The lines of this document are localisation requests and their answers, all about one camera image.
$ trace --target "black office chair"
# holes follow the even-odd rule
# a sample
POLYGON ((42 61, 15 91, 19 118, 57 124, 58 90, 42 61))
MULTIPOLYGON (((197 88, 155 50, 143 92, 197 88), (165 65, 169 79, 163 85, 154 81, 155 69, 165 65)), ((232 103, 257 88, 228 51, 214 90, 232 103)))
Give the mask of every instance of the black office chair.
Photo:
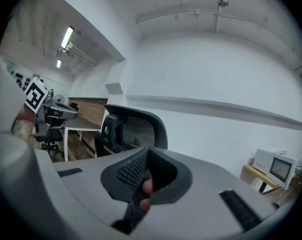
POLYGON ((47 152, 50 154, 50 151, 54 151, 57 153, 61 153, 62 156, 64 156, 64 151, 60 151, 58 149, 58 144, 55 144, 55 142, 62 142, 63 141, 63 135, 60 132, 61 125, 63 124, 63 119, 55 119, 50 118, 50 128, 47 131, 46 136, 35 136, 37 142, 44 142, 42 143, 41 149, 47 150, 47 152))
POLYGON ((79 108, 77 107, 77 103, 72 102, 72 103, 70 103, 69 106, 70 106, 71 108, 75 109, 76 111, 79 111, 79 108))
POLYGON ((106 116, 94 143, 98 157, 139 147, 167 149, 167 135, 162 120, 153 113, 118 105, 104 105, 106 116))

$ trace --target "fluorescent light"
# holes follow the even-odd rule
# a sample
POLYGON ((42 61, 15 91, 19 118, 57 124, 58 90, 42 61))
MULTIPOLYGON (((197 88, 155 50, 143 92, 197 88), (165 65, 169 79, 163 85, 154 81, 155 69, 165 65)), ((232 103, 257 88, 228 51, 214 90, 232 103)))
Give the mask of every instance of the fluorescent light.
POLYGON ((59 59, 57 60, 57 64, 56 64, 56 66, 57 66, 58 68, 60 68, 60 66, 61 66, 61 62, 62 62, 62 61, 60 61, 59 59))
POLYGON ((64 36, 63 41, 62 41, 62 44, 61 44, 61 46, 62 46, 63 48, 66 47, 67 42, 69 41, 70 36, 71 36, 72 33, 73 33, 73 30, 74 30, 74 28, 72 28, 71 26, 69 26, 69 27, 67 28, 67 31, 66 31, 66 33, 65 33, 65 36, 64 36))

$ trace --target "finger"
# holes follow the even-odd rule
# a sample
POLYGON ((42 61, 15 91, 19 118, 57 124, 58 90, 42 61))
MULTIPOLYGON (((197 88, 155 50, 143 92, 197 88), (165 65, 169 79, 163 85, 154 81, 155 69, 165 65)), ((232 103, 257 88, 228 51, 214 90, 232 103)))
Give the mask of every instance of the finger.
POLYGON ((145 193, 147 193, 149 195, 154 192, 153 191, 153 180, 152 179, 151 180, 149 179, 149 180, 147 180, 143 183, 143 190, 144 190, 145 193))
POLYGON ((140 208, 143 210, 143 211, 148 211, 150 210, 150 199, 144 199, 140 202, 140 208))

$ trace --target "white device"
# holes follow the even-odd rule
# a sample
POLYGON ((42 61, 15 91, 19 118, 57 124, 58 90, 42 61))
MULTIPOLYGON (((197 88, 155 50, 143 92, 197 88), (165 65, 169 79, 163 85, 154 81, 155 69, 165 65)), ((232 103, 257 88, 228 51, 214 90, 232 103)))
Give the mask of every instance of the white device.
POLYGON ((297 159, 263 149, 257 149, 253 163, 253 167, 265 173, 284 189, 288 188, 297 165, 297 159))
POLYGON ((47 87, 35 77, 25 90, 26 101, 25 104, 34 112, 37 113, 40 109, 44 99, 48 94, 47 87))

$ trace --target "white desk surface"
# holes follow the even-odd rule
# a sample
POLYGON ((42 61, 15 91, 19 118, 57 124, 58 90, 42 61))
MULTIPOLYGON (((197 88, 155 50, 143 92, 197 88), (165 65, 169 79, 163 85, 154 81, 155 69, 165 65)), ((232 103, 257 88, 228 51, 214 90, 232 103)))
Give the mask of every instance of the white desk surface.
POLYGON ((75 119, 69 119, 65 125, 65 128, 68 128, 69 130, 79 130, 79 131, 97 131, 101 129, 100 125, 94 124, 84 118, 77 117, 75 119))

